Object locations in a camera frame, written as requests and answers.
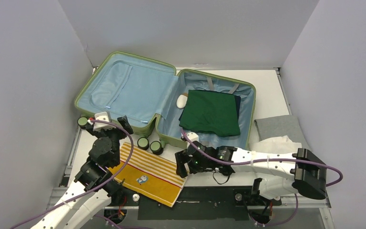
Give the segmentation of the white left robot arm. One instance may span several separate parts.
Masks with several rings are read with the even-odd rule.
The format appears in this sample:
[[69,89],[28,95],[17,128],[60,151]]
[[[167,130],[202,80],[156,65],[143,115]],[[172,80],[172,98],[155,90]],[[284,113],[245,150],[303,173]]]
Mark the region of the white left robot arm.
[[115,177],[127,165],[121,162],[120,141],[127,137],[133,142],[127,116],[114,123],[108,112],[102,112],[93,118],[82,116],[77,123],[96,140],[74,181],[55,206],[43,213],[35,229],[80,229],[106,205],[123,200],[123,182]]

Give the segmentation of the white cloth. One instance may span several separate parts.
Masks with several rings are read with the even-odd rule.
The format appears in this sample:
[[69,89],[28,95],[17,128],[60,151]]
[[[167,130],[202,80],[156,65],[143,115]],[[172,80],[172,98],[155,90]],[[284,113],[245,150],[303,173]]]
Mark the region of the white cloth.
[[250,145],[250,151],[270,154],[295,153],[302,144],[293,142],[287,135],[271,137]]

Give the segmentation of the green shirt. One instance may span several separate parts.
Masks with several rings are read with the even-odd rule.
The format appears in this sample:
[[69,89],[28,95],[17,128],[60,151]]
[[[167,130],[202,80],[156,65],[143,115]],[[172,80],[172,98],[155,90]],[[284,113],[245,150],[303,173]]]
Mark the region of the green shirt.
[[219,137],[241,134],[234,94],[189,90],[179,121],[182,129],[196,133],[215,134]]

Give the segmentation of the yellow striped towel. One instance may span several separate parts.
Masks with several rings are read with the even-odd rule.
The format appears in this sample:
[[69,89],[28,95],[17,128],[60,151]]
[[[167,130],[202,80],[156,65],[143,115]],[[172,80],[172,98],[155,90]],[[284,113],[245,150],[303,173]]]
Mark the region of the yellow striped towel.
[[132,191],[173,207],[187,180],[177,175],[176,169],[175,162],[135,148],[115,180]]

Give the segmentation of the navy blue shirt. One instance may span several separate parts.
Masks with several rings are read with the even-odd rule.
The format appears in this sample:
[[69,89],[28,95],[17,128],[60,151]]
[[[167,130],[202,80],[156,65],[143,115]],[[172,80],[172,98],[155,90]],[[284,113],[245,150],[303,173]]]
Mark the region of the navy blue shirt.
[[237,119],[239,119],[240,116],[240,106],[241,106],[241,97],[234,95],[234,99],[235,99],[235,105],[236,105],[236,114],[237,114]]

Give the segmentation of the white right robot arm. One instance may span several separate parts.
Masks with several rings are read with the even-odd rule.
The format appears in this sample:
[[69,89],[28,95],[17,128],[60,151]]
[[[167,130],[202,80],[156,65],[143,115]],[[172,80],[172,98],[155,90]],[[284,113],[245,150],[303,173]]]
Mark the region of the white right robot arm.
[[326,198],[325,163],[306,148],[273,154],[234,146],[205,147],[194,142],[174,156],[176,174],[181,178],[202,172],[219,172],[226,177],[247,172],[268,175],[254,179],[250,193],[256,204],[289,194],[317,200]]

